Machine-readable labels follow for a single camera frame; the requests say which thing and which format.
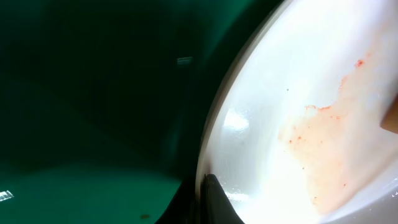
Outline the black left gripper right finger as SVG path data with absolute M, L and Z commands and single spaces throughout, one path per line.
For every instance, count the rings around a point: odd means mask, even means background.
M 200 187 L 200 223 L 244 224 L 214 174 L 206 175 Z

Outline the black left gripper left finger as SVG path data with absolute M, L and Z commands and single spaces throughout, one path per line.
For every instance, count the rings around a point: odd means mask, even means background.
M 195 197 L 195 178 L 182 181 L 165 212 L 155 224 L 195 224 L 197 201 Z

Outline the white plate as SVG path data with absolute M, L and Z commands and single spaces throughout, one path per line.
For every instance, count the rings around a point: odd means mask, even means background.
M 397 1 L 282 1 L 233 62 L 206 121 L 214 178 L 244 223 L 396 223 Z

